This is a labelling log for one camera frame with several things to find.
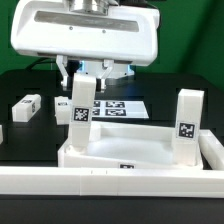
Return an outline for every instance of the paper sheet with markers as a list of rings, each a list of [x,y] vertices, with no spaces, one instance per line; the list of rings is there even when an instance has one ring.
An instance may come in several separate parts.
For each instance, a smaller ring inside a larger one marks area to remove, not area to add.
[[[143,101],[95,100],[92,117],[149,118]]]

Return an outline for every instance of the black table surface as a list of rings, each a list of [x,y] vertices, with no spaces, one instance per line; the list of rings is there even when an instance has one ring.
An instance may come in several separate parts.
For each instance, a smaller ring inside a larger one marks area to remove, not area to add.
[[[11,70],[0,76],[1,166],[57,167],[57,150],[68,126],[57,126],[54,97],[71,97],[58,71]],[[198,75],[137,74],[136,80],[108,86],[98,100],[142,100],[149,119],[100,119],[174,127],[178,93],[205,92],[201,129],[224,144],[224,92]],[[12,121],[12,106],[27,94],[41,95],[41,109],[28,123]],[[0,195],[0,223],[223,223],[223,199]]]

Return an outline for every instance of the white block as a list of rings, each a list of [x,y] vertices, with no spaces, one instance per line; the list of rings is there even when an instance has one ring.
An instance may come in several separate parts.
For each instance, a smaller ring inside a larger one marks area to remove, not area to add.
[[[122,170],[119,196],[223,197],[220,171]]]
[[[96,78],[90,75],[74,75],[72,105],[93,107],[96,91]]]
[[[0,192],[13,195],[79,195],[81,169],[0,167]]]
[[[28,122],[40,109],[41,97],[38,94],[26,95],[12,107],[13,121]]]
[[[3,142],[2,125],[0,125],[0,144]]]
[[[69,123],[71,113],[71,101],[68,97],[55,97],[55,116],[58,125]]]
[[[173,162],[194,166],[203,106],[203,91],[182,89],[178,96]]]
[[[74,75],[69,139],[74,148],[85,149],[89,142],[96,78]]]

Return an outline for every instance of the white rectangular block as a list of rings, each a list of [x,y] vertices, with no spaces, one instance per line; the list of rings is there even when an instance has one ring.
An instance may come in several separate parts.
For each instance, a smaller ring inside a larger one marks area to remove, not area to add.
[[[38,94],[26,95],[15,106],[12,107],[13,121],[28,122],[40,109],[41,97]]]
[[[81,169],[0,167],[0,192],[13,195],[79,195]]]
[[[0,125],[0,144],[3,142],[2,125]]]
[[[69,139],[75,148],[86,148],[88,145],[95,91],[95,77],[74,75]]]
[[[173,162],[194,166],[203,106],[203,91],[182,89],[178,96]]]
[[[55,97],[55,116],[58,125],[68,124],[71,113],[71,101],[68,97]]]

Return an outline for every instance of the standing white block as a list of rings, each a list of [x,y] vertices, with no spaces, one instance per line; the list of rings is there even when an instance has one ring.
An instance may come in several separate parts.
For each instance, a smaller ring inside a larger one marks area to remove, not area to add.
[[[95,77],[74,75],[68,137],[78,151],[85,149],[89,142],[95,91]]]
[[[0,144],[3,142],[2,126],[0,125]]]
[[[182,89],[178,96],[173,162],[194,166],[203,106],[203,91]]]
[[[40,109],[41,97],[38,94],[26,95],[15,106],[12,107],[13,121],[28,122]]]
[[[55,116],[58,125],[69,123],[71,102],[68,97],[55,97]]]

